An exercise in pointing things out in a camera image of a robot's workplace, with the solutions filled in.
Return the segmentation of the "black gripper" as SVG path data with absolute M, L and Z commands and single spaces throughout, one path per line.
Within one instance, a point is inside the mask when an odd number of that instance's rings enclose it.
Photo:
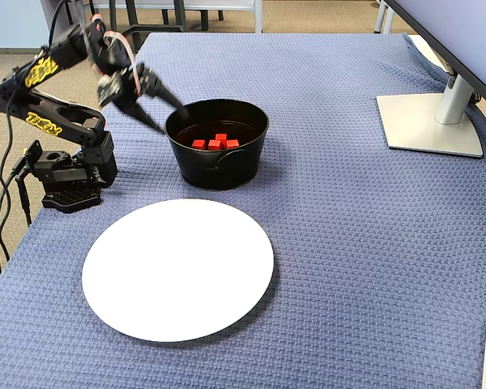
M 141 122 L 142 124 L 164 133 L 164 130 L 150 117 L 139 105 L 140 95 L 148 95 L 171 105 L 183 117 L 187 118 L 187 109 L 163 84 L 156 73 L 144 64 L 137 64 L 135 67 L 139 77 L 139 85 L 136 85 L 133 67 L 120 70 L 121 96 L 113 100 L 113 104 L 125 115 Z

